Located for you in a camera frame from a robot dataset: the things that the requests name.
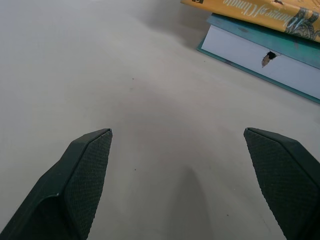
white table surface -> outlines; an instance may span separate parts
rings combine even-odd
[[[320,159],[320,105],[195,50],[178,0],[0,2],[0,230],[81,135],[112,128],[89,240],[284,240],[246,127]]]

book spine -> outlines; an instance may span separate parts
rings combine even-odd
[[[320,42],[318,9],[280,0],[181,0],[196,8]]]

stack of books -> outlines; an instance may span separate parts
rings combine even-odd
[[[294,34],[213,13],[207,20],[210,29],[197,49],[320,103],[320,43],[317,42],[320,30],[315,31],[312,24],[307,24],[307,20],[314,23],[318,17],[319,14],[307,11],[303,21],[299,20],[293,29],[298,29],[299,34]]]

